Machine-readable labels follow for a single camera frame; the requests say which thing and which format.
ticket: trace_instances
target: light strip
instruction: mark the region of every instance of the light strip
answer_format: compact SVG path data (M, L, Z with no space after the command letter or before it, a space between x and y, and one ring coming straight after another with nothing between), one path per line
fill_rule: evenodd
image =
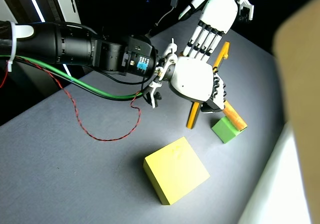
M44 16L43 16L42 13L41 13L41 10L40 10L40 8L39 8L39 6L38 6L37 1L36 1L36 0L31 0L31 1L32 1L33 6L34 6L34 8L35 8L35 10L36 10L36 13L38 13L38 16L39 16L41 22L44 23L44 22L45 22L45 18L44 18ZM64 67L64 69L65 69L65 72L68 74L68 76L71 77L71 73L70 73L67 65L66 65L66 64L63 64L63 67Z

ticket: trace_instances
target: yellow block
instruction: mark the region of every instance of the yellow block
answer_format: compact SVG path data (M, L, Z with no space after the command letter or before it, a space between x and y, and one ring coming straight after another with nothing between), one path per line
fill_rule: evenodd
M163 205L171 205L210 175L185 137L147 156L143 169Z

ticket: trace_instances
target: gray table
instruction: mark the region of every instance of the gray table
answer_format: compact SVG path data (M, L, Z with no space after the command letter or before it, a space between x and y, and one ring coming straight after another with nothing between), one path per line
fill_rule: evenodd
M152 38L159 53L171 37L181 51L197 20L195 15ZM0 223L236 223L279 137L283 110L274 58L232 30L223 40L231 45L219 74L229 102L248 124L243 133L222 144L211 131L221 114L201 114L196 127L187 129L191 103L165 84L158 108L142 98L135 102L142 116L132 135L99 142L82 131L71 101L58 91L0 128ZM138 89L95 72L83 81L113 94ZM122 136L136 122L127 101L105 100L73 85L67 89L84 125L98 137ZM164 206L143 159L182 136L211 177Z

